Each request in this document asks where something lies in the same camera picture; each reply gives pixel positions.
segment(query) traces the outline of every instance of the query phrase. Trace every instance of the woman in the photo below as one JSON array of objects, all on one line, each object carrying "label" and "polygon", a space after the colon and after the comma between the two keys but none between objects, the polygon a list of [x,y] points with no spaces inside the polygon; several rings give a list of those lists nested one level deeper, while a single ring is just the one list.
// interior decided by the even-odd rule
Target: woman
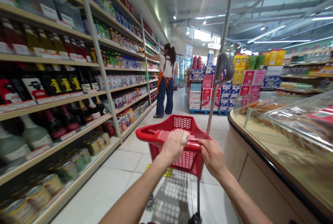
[{"label": "woman", "polygon": [[176,51],[173,44],[164,46],[164,55],[153,56],[146,52],[143,54],[152,60],[160,62],[159,80],[157,82],[157,105],[154,118],[162,118],[164,116],[164,98],[167,93],[167,103],[165,113],[171,115],[173,109],[173,74],[178,75],[178,65],[176,63]]}]

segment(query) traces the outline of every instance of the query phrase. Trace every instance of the person's hand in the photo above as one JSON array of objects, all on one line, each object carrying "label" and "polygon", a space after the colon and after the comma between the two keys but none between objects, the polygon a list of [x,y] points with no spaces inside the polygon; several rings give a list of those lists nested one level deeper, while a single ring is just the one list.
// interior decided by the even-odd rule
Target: person's hand
[{"label": "person's hand", "polygon": [[230,172],[225,165],[224,154],[221,147],[215,140],[200,139],[198,142],[202,144],[200,146],[201,153],[208,171],[222,183]]},{"label": "person's hand", "polygon": [[175,163],[181,157],[185,145],[182,138],[184,135],[189,135],[187,131],[182,129],[176,129],[170,132],[167,139],[163,144],[161,155],[164,157],[168,165]]}]

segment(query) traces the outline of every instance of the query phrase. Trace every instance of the blue pallet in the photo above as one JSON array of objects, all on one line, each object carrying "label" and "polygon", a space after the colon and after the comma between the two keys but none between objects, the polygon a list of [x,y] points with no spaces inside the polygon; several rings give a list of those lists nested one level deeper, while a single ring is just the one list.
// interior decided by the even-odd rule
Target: blue pallet
[{"label": "blue pallet", "polygon": [[[190,110],[191,114],[194,114],[194,112],[203,112],[205,115],[208,115],[210,111],[205,111],[205,110]],[[228,115],[230,111],[214,111],[218,115]]]}]

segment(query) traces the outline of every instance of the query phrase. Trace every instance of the long dark hair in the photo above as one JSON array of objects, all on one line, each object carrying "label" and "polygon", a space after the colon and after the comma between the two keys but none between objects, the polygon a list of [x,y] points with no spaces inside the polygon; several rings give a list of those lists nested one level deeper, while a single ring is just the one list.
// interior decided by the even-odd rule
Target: long dark hair
[{"label": "long dark hair", "polygon": [[168,50],[167,55],[170,57],[171,65],[173,67],[173,64],[176,62],[176,51],[174,49],[174,46],[172,45],[172,47],[171,47],[170,45],[171,45],[170,43],[167,43],[164,46],[164,52],[165,52],[165,50]]}]

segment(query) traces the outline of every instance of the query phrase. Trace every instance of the tiled floor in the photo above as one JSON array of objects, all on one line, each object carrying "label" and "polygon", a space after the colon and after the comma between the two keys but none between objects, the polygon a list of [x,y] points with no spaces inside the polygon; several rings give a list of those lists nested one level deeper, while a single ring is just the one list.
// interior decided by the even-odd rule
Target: tiled floor
[{"label": "tiled floor", "polygon": [[[173,96],[173,114],[190,115],[199,128],[207,129],[208,115],[189,114],[184,88]],[[154,119],[153,109],[138,128],[164,121]],[[229,123],[226,116],[213,115],[210,137],[224,149]],[[133,131],[124,143],[104,162],[99,170],[63,208],[52,224],[97,224],[151,163],[148,144],[136,138]],[[197,211],[197,178],[180,171],[173,171],[172,178],[163,177],[155,191],[155,201],[146,209],[141,222],[156,224],[186,224]],[[237,218],[230,200],[217,180],[204,167],[200,182],[200,205],[203,223],[235,224]]]}]

